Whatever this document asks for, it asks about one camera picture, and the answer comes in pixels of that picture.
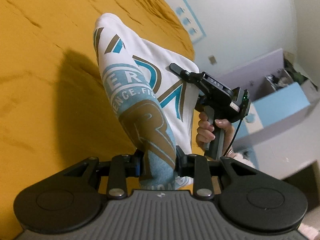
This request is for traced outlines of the person's right hand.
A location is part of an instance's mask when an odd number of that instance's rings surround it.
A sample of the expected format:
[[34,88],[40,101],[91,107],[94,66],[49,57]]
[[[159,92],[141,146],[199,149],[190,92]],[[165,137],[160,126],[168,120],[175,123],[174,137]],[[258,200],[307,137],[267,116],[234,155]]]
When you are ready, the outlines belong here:
[[[204,151],[205,150],[205,144],[210,143],[211,141],[215,140],[214,135],[214,125],[212,125],[208,121],[208,116],[205,112],[201,112],[199,114],[199,122],[198,122],[198,128],[197,128],[197,135],[196,135],[196,143],[197,145]],[[235,129],[233,125],[226,119],[216,119],[215,124],[218,128],[221,128],[225,131],[225,138],[224,138],[224,145],[223,145],[223,151],[226,151],[226,155],[230,158],[235,157],[235,153],[233,151],[232,146],[227,150],[228,146],[230,145]]]

